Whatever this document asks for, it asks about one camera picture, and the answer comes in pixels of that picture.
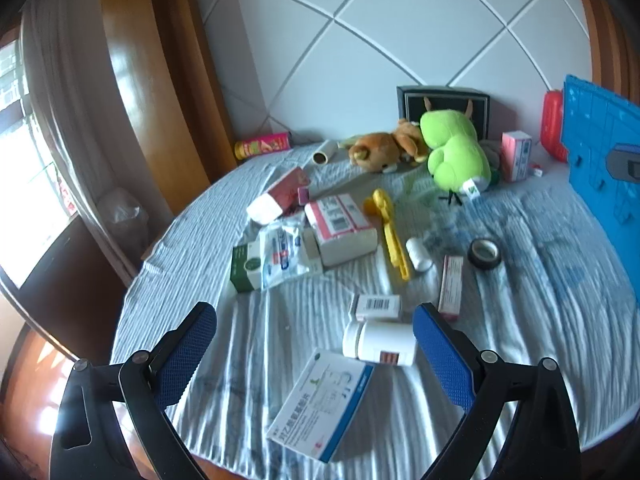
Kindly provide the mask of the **long pink medicine box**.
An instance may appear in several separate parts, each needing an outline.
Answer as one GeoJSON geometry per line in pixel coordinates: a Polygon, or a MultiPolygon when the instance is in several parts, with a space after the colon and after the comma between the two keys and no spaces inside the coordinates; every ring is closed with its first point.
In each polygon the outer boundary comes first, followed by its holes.
{"type": "Polygon", "coordinates": [[[454,322],[460,315],[463,266],[464,258],[461,256],[446,256],[442,264],[437,310],[447,321],[454,322]]]}

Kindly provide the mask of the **large white pill bottle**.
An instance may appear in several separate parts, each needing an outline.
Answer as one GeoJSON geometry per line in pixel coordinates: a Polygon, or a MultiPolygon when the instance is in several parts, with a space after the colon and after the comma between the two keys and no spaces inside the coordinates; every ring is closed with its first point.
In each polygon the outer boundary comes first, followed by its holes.
{"type": "Polygon", "coordinates": [[[344,331],[346,358],[393,366],[413,366],[416,337],[412,326],[397,322],[350,322],[344,331]]]}

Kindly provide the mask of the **large pink barcode tissue pack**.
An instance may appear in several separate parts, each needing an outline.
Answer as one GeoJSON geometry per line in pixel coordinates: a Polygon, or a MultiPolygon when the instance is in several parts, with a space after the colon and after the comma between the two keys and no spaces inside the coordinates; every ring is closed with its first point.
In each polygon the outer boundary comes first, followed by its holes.
{"type": "Polygon", "coordinates": [[[314,200],[304,211],[324,266],[338,266],[378,247],[378,230],[348,193],[314,200]]]}

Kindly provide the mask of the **yellow snowball clamp toy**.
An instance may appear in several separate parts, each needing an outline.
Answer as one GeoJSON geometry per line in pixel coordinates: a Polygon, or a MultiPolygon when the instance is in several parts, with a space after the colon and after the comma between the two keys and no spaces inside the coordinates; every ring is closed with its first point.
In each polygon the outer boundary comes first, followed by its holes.
{"type": "Polygon", "coordinates": [[[377,188],[363,202],[364,213],[368,217],[381,220],[384,242],[390,258],[390,264],[396,269],[400,278],[408,282],[411,278],[409,260],[404,244],[401,243],[395,226],[394,205],[390,196],[377,188]]]}

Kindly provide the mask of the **blue plastic storage crate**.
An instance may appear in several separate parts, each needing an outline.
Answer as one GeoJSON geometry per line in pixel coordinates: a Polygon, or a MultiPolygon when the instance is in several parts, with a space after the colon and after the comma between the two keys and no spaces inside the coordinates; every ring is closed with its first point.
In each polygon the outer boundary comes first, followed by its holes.
{"type": "Polygon", "coordinates": [[[597,218],[635,292],[639,290],[639,181],[614,180],[606,155],[616,144],[639,145],[639,107],[568,75],[563,87],[562,143],[570,184],[597,218]]]}

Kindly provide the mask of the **small pink tissue pack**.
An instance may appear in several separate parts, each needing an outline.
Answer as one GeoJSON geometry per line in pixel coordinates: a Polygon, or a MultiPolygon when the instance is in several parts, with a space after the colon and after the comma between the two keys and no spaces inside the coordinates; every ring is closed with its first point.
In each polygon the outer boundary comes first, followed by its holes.
{"type": "Polygon", "coordinates": [[[528,175],[533,139],[523,131],[504,132],[501,137],[501,170],[506,182],[518,182],[528,175]]]}

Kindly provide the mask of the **black tape roll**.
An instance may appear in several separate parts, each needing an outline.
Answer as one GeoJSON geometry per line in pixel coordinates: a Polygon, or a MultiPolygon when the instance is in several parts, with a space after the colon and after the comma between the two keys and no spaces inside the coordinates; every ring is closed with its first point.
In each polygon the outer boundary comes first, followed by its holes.
{"type": "Polygon", "coordinates": [[[494,240],[479,237],[472,240],[468,249],[468,259],[477,269],[492,270],[501,263],[502,255],[494,240]]]}

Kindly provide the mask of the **small white barcode box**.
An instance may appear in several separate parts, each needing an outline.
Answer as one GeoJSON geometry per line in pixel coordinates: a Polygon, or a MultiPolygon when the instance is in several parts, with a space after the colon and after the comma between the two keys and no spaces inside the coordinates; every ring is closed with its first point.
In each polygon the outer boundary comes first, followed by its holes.
{"type": "Polygon", "coordinates": [[[401,298],[397,295],[356,295],[349,307],[352,320],[398,321],[401,318],[401,298]]]}

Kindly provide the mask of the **small white pill bottle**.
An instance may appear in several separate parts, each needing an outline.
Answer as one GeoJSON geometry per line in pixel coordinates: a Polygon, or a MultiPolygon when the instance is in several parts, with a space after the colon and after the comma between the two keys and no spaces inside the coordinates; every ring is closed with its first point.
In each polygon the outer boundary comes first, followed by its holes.
{"type": "Polygon", "coordinates": [[[434,261],[420,238],[409,238],[406,241],[406,249],[416,272],[424,273],[434,266],[434,261]]]}

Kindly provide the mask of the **green white medicine box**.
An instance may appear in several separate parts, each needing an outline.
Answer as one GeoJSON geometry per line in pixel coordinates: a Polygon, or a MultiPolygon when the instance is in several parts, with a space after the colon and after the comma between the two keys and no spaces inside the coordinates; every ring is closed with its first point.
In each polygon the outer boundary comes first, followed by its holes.
{"type": "Polygon", "coordinates": [[[232,249],[230,282],[237,292],[262,289],[262,253],[258,242],[248,242],[232,249]]]}

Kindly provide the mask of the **green frog plush toy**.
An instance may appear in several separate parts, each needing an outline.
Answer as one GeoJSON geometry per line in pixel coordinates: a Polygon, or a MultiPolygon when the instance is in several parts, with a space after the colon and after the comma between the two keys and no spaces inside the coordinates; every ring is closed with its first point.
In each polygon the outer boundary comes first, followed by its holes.
{"type": "Polygon", "coordinates": [[[477,139],[472,113],[469,101],[464,112],[427,110],[420,119],[428,147],[427,171],[450,198],[473,191],[483,193],[491,182],[488,158],[477,139]]]}

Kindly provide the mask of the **white blue sachet pack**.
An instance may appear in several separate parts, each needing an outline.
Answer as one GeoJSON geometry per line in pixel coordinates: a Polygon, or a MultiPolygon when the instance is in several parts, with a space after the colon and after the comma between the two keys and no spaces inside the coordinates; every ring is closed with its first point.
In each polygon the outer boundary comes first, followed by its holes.
{"type": "Polygon", "coordinates": [[[306,217],[283,217],[264,226],[258,233],[262,262],[262,290],[295,280],[311,271],[304,244],[306,217]]]}

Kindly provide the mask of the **black gift box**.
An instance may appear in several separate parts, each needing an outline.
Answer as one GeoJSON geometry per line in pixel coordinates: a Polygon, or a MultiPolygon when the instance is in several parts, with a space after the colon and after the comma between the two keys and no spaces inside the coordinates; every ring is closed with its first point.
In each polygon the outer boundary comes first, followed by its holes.
{"type": "Polygon", "coordinates": [[[400,119],[419,122],[426,112],[424,99],[428,99],[433,110],[458,110],[465,112],[472,103],[471,122],[480,140],[488,138],[490,96],[473,89],[400,86],[397,88],[398,114],[400,119]]]}

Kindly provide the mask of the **brown bear plush toy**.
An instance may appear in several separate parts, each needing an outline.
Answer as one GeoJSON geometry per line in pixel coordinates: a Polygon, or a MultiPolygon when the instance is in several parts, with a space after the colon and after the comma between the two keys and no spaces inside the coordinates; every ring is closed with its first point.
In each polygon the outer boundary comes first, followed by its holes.
{"type": "Polygon", "coordinates": [[[420,164],[428,157],[428,147],[417,125],[401,119],[391,132],[360,136],[349,148],[350,162],[370,174],[395,171],[401,162],[420,164]]]}

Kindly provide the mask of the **white paper roll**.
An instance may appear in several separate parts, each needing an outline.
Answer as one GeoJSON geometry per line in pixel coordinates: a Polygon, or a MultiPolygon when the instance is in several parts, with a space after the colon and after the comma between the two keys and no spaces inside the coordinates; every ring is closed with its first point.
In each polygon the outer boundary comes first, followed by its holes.
{"type": "Polygon", "coordinates": [[[338,144],[333,140],[326,140],[314,151],[311,161],[314,165],[326,165],[338,150],[338,144]]]}

